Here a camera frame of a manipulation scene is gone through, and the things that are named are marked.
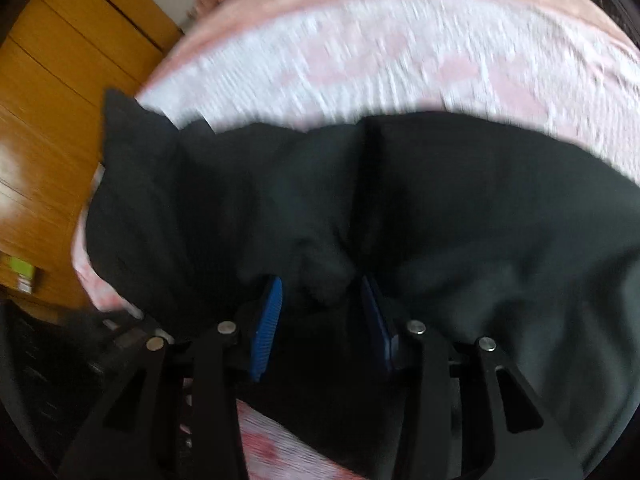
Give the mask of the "black quilted pants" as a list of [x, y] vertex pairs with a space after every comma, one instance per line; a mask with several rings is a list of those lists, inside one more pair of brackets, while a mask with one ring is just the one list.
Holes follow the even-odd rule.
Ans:
[[82, 478], [638, 477], [639, 188], [606, 162], [452, 113], [178, 128], [116, 90], [103, 131], [89, 261], [175, 347], [96, 414]]

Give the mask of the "yellow wooden wardrobe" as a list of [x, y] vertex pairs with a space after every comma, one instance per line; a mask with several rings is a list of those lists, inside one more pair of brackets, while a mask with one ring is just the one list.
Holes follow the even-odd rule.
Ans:
[[70, 248], [104, 91], [137, 92], [180, 36], [153, 0], [1, 0], [1, 285], [20, 304], [88, 304]]

